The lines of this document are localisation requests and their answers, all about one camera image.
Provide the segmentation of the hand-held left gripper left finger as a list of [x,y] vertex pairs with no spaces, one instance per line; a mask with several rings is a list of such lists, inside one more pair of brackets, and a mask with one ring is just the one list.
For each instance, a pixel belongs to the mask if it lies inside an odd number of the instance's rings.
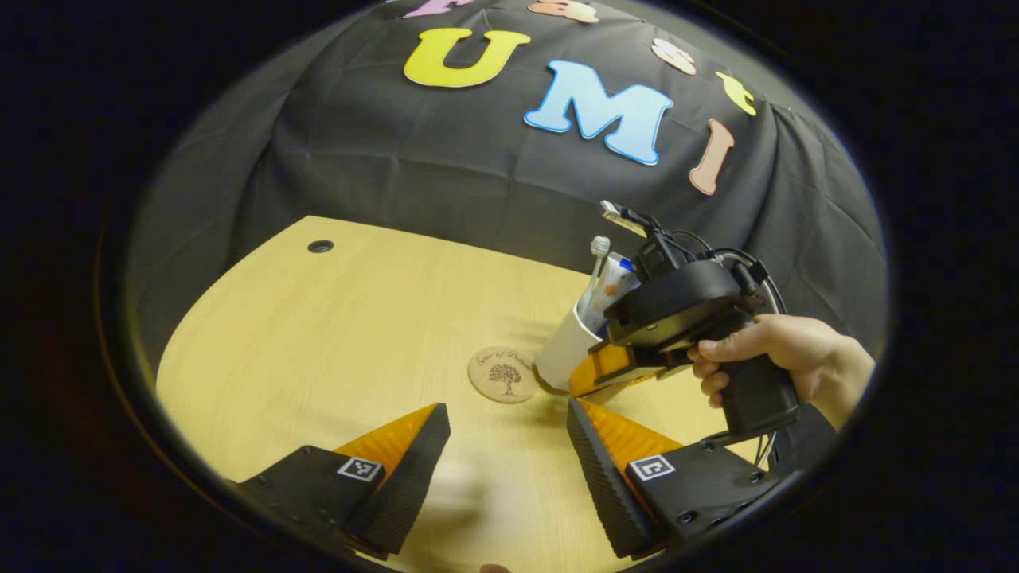
[[333,450],[300,446],[227,486],[310,544],[385,561],[417,521],[449,436],[447,406],[433,403]]

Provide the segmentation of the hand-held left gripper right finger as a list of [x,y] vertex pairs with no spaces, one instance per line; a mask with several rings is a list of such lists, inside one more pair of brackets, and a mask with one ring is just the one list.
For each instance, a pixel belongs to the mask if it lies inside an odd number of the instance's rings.
[[681,445],[589,400],[568,400],[567,432],[619,558],[690,543],[779,484],[725,446]]

